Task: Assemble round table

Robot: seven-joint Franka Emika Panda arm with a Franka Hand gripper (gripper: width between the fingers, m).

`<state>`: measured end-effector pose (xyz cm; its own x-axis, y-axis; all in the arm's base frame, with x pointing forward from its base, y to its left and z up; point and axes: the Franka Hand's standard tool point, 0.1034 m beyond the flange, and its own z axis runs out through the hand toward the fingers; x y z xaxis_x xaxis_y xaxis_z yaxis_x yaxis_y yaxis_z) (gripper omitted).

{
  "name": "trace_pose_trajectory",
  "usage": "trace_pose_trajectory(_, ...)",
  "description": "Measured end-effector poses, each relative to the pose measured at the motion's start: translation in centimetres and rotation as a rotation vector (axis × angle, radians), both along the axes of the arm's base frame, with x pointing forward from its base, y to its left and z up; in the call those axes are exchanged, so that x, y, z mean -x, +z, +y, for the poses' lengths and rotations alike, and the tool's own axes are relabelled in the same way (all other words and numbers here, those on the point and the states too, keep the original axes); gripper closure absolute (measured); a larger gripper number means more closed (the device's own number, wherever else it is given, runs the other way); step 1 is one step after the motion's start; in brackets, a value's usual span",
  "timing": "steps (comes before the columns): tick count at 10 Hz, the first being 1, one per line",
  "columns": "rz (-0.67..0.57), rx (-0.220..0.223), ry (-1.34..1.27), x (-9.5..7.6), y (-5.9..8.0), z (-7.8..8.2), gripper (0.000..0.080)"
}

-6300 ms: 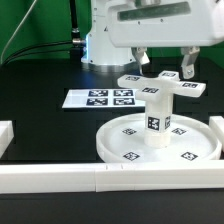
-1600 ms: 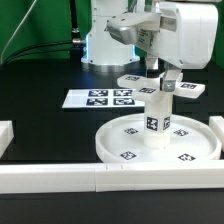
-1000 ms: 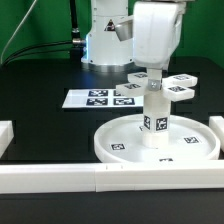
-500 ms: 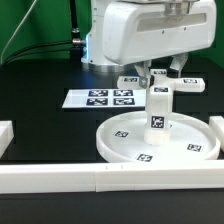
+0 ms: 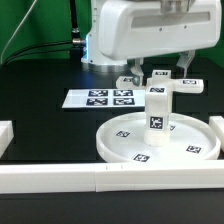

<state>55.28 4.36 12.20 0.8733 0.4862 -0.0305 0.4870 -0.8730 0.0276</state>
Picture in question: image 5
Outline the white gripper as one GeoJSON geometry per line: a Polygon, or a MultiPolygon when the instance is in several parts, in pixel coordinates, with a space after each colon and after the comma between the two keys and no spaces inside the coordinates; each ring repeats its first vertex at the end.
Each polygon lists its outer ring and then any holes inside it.
{"type": "Polygon", "coordinates": [[[181,52],[177,66],[186,77],[194,50],[218,42],[221,17],[220,0],[107,0],[100,13],[99,49],[113,60],[132,59],[136,86],[143,82],[141,57],[181,52]]]}

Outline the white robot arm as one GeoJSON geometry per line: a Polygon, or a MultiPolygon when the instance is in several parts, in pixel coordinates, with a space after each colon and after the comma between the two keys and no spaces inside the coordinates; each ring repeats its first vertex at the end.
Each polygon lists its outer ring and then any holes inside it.
{"type": "Polygon", "coordinates": [[[178,53],[187,70],[195,51],[217,44],[221,0],[91,0],[92,27],[82,63],[102,72],[128,68],[143,85],[143,60],[178,53]]]}

